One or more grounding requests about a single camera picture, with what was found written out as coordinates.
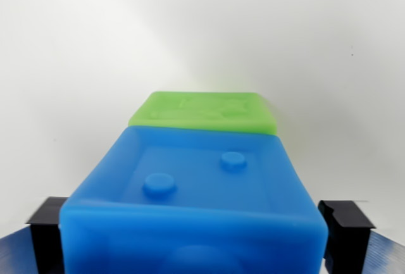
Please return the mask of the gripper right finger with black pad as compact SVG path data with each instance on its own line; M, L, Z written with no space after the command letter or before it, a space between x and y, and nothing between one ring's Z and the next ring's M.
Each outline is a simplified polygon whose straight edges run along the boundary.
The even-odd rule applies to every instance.
M363 201L321 200L328 273L404 273L404 242L386 236Z

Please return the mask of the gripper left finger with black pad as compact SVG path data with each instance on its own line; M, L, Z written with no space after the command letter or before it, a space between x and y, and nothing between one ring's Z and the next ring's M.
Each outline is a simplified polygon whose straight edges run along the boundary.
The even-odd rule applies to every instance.
M1 273L64 273L59 212L65 197L48 197L27 226L1 238Z

